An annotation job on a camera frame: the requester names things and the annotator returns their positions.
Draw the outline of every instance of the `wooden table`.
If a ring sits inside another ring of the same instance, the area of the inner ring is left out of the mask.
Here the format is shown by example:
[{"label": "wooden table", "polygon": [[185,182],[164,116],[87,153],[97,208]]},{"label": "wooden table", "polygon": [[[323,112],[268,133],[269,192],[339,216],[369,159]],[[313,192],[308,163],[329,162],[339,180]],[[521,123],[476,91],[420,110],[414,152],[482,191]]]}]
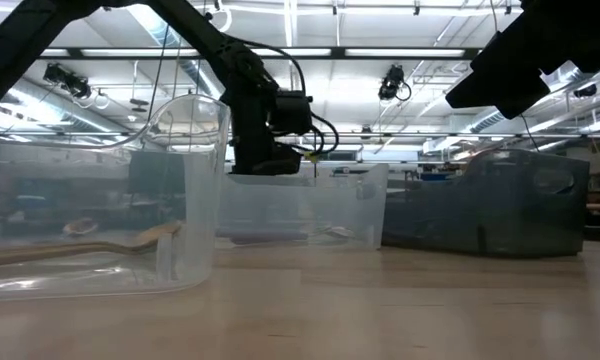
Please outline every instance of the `wooden table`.
[{"label": "wooden table", "polygon": [[0,359],[600,360],[600,243],[542,261],[223,250],[181,292],[0,303]]}]

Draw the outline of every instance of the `transparent plastic container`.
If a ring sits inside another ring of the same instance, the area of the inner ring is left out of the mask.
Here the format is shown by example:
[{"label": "transparent plastic container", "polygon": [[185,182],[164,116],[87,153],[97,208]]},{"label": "transparent plastic container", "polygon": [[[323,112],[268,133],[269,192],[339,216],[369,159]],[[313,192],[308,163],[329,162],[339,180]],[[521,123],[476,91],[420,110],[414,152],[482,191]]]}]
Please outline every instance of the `transparent plastic container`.
[{"label": "transparent plastic container", "polygon": [[[0,298],[160,292],[206,279],[228,123],[226,106],[188,95],[113,146],[0,141]],[[186,126],[187,136],[171,131]],[[189,152],[169,151],[177,146]]]},{"label": "transparent plastic container", "polygon": [[227,175],[218,246],[380,247],[389,166],[363,175],[304,179]]}]

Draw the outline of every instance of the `ceiling-mounted camera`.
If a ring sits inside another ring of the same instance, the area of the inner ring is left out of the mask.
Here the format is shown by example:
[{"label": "ceiling-mounted camera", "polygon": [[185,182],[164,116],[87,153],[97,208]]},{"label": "ceiling-mounted camera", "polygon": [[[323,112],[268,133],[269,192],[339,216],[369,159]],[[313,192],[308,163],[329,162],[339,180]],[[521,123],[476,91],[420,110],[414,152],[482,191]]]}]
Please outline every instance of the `ceiling-mounted camera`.
[{"label": "ceiling-mounted camera", "polygon": [[89,79],[77,76],[75,73],[63,69],[60,64],[49,64],[42,77],[52,85],[60,86],[68,91],[76,99],[88,99],[91,97]]},{"label": "ceiling-mounted camera", "polygon": [[[399,95],[403,88],[409,90],[409,96],[401,97]],[[387,75],[382,79],[378,97],[381,101],[398,99],[403,102],[411,98],[411,87],[404,81],[404,70],[402,70],[402,65],[391,65]]]}]

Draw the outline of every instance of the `dark plastic bin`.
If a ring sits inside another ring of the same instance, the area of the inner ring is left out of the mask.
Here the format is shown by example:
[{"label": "dark plastic bin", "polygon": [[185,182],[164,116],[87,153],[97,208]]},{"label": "dark plastic bin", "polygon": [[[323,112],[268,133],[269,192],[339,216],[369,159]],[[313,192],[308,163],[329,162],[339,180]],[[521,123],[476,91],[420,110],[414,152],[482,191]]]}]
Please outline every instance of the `dark plastic bin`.
[{"label": "dark plastic bin", "polygon": [[589,163],[524,150],[483,152],[461,177],[405,181],[387,195],[383,245],[540,257],[582,250]]}]

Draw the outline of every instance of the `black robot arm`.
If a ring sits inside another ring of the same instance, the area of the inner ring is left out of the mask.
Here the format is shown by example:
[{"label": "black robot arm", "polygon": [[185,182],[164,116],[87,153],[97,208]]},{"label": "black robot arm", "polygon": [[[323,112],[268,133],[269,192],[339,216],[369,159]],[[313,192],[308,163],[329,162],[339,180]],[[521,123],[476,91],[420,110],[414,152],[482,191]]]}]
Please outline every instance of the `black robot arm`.
[{"label": "black robot arm", "polygon": [[308,132],[309,98],[304,92],[281,91],[255,53],[219,32],[186,0],[22,1],[0,24],[0,100],[70,22],[100,7],[133,4],[151,7],[209,62],[225,86],[221,100],[232,111],[234,172],[296,173],[300,154],[274,141],[268,124],[276,124],[278,133]]}]

